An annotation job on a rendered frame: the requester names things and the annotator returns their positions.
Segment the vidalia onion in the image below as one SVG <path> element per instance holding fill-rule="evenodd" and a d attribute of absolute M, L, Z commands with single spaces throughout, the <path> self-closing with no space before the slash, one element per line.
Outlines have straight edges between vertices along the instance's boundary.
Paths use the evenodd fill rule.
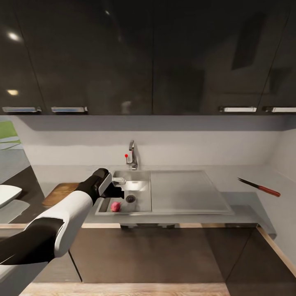
<path fill-rule="evenodd" d="M 120 210 L 120 202 L 114 202 L 111 205 L 111 211 L 118 212 Z"/>

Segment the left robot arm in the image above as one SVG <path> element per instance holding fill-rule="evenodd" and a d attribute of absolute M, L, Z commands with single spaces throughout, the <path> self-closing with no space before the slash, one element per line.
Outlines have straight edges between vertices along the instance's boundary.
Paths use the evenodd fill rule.
<path fill-rule="evenodd" d="M 0 296 L 19 296 L 54 258 L 72 246 L 98 198 L 124 199 L 124 178 L 98 169 L 65 199 L 40 214 L 24 231 L 0 241 Z"/>

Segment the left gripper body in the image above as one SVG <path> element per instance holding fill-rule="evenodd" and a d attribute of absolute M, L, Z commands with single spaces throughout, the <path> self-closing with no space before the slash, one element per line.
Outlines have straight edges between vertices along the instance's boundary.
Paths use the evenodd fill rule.
<path fill-rule="evenodd" d="M 104 192 L 100 198 L 119 198 L 121 197 L 121 191 L 121 187 L 114 187 L 113 185 L 112 190 L 107 193 Z"/>

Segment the cutting board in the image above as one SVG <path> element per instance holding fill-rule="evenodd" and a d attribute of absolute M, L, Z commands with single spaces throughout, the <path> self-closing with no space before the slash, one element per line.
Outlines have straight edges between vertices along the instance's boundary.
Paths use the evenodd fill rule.
<path fill-rule="evenodd" d="M 61 183 L 42 201 L 43 205 L 53 206 L 61 202 L 78 187 L 79 183 Z"/>

